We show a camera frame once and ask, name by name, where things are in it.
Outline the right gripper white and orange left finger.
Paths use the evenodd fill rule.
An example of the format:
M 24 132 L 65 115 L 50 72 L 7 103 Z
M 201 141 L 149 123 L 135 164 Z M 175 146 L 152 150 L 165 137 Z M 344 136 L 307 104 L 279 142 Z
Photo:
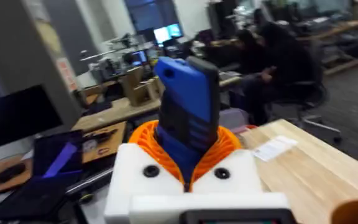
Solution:
M 179 167 L 157 142 L 157 125 L 157 120 L 141 124 L 118 147 L 104 208 L 106 223 L 129 223 L 135 196 L 184 192 Z

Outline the right gripper white and orange right finger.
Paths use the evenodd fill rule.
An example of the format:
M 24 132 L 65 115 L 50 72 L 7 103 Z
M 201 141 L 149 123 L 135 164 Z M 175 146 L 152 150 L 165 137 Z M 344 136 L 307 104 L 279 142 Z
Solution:
M 191 193 L 260 192 L 262 186 L 250 150 L 227 128 L 219 126 L 218 138 L 197 163 Z

